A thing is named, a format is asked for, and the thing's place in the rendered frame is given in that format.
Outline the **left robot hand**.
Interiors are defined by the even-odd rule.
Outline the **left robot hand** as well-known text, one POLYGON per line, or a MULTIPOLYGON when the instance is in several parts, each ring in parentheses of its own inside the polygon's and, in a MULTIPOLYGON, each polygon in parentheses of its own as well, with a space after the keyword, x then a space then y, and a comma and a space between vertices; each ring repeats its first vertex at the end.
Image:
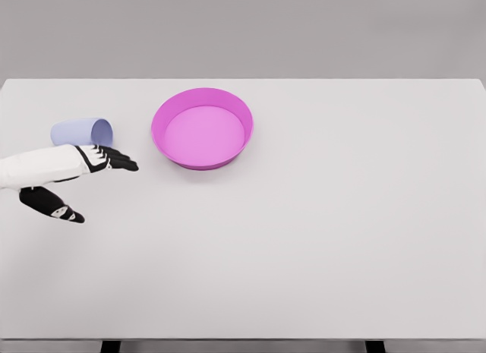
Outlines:
POLYGON ((20 202, 54 219, 82 224, 83 215, 46 188, 110 169, 139 170, 129 156, 111 147, 65 144, 0 159, 0 190, 16 191, 20 202))

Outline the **lavender plastic cup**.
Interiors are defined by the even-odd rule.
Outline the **lavender plastic cup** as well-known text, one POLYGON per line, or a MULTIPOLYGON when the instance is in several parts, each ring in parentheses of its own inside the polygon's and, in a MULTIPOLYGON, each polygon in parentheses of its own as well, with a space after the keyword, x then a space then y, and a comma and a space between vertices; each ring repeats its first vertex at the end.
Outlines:
POLYGON ((75 146, 113 145, 113 129, 104 118, 78 118, 61 121, 51 127, 50 138, 54 145, 75 146))

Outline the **pink round plate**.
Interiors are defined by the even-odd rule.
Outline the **pink round plate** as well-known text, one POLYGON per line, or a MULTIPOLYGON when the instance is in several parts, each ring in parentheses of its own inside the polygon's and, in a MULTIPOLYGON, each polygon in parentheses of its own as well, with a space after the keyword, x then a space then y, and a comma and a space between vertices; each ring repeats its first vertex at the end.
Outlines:
POLYGON ((226 90, 198 87, 168 98, 151 121, 153 142, 167 159, 191 170, 231 163, 248 145, 254 118, 250 107, 226 90))

